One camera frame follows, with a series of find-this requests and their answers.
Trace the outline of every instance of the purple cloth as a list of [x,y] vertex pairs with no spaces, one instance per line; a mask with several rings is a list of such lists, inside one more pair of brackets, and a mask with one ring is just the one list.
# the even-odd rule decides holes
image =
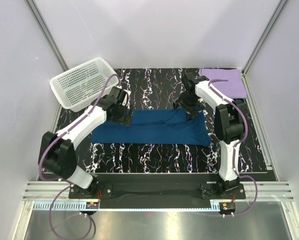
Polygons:
[[213,85],[225,96],[231,99],[246,99],[247,93],[241,80],[241,71],[239,69],[202,69],[200,76],[206,76],[210,80],[223,79],[228,81],[214,82]]

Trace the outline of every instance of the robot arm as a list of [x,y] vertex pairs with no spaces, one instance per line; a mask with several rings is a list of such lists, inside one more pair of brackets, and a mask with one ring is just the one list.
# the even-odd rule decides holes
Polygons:
[[64,135],[53,148],[47,153],[43,160],[43,167],[63,179],[86,189],[91,195],[96,192],[96,178],[85,172],[77,165],[76,148],[87,137],[91,131],[106,121],[112,121],[124,125],[130,125],[133,115],[131,107],[127,115],[126,103],[129,99],[127,91],[118,87],[113,87],[109,93],[102,97],[97,106],[88,107],[79,118],[70,125],[57,131],[56,133],[46,132],[43,135],[39,159],[44,151],[58,136]]
[[[240,181],[233,165],[235,169],[238,168],[240,144],[237,143],[243,138],[244,124],[239,113],[227,101],[234,103],[239,108],[243,106],[243,102],[226,97],[215,88],[213,91],[209,79],[205,76],[195,77],[194,74],[187,73],[182,78],[182,83],[186,91],[175,102],[174,108],[178,106],[184,108],[192,118],[200,113],[198,109],[199,99],[203,99],[213,108],[215,111],[214,132],[220,140],[221,146],[221,164],[217,188],[221,193],[236,189]],[[234,145],[238,150],[235,151],[233,164]]]

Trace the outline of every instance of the white plastic basket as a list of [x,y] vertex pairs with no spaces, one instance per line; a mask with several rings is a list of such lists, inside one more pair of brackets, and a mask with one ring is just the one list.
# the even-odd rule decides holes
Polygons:
[[[101,93],[105,82],[115,71],[103,58],[95,58],[53,77],[50,87],[64,109],[78,112],[91,104]],[[114,76],[104,94],[119,83]]]

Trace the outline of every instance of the white wall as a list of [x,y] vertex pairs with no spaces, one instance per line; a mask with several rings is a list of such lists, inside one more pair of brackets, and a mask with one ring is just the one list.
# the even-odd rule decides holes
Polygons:
[[0,240],[11,239],[42,135],[58,102],[49,79],[62,70],[24,0],[0,0]]
[[242,68],[279,0],[35,2],[70,68]]
[[299,0],[289,2],[247,78],[279,176],[299,210]]

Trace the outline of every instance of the blue towel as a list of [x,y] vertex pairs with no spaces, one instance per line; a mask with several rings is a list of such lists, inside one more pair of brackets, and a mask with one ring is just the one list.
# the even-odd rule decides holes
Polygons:
[[92,132],[99,144],[187,144],[209,146],[203,113],[189,120],[183,108],[135,110],[130,126],[105,122]]

